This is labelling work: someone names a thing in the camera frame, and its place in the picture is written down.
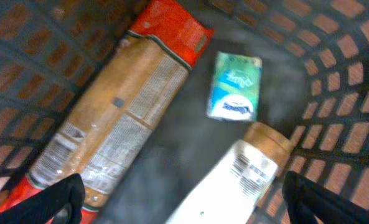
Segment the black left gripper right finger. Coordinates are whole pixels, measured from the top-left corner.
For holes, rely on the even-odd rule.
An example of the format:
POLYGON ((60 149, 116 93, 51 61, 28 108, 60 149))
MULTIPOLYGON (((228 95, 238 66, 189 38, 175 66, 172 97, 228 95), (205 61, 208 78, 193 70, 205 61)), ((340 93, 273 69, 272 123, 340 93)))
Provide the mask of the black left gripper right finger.
POLYGON ((284 178, 282 194, 291 224, 369 223, 369 211, 294 171, 284 178))

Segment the white tube with gold cap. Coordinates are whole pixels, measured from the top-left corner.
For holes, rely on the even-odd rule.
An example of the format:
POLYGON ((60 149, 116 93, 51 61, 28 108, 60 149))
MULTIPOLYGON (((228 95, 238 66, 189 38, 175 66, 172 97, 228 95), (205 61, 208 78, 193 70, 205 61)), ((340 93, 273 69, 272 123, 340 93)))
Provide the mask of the white tube with gold cap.
POLYGON ((293 149, 275 129, 252 123, 167 222, 246 223, 293 149))

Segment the green tissue packet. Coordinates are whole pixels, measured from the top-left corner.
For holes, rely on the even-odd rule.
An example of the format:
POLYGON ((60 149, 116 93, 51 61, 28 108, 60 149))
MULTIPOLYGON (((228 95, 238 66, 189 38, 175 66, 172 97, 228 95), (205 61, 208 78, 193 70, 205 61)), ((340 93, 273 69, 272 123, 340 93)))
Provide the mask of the green tissue packet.
POLYGON ((229 121, 255 121, 258 113, 262 60, 218 52, 206 115, 229 121))

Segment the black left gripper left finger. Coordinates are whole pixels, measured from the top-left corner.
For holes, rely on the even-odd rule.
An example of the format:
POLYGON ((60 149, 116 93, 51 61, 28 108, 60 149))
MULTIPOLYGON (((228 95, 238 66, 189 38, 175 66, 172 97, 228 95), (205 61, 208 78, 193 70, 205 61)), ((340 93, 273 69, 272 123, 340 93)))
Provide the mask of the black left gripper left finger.
POLYGON ((79 224, 85 188, 80 174, 72 174, 0 213, 0 223, 79 224))

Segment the orange spaghetti packet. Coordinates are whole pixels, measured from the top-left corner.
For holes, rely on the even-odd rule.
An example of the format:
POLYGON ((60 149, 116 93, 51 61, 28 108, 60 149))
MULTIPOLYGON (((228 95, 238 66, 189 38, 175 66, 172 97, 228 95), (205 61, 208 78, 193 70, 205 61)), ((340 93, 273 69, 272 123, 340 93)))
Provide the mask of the orange spaghetti packet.
POLYGON ((213 33, 178 2, 151 1, 0 211, 78 173, 85 186, 82 221, 92 222, 213 33))

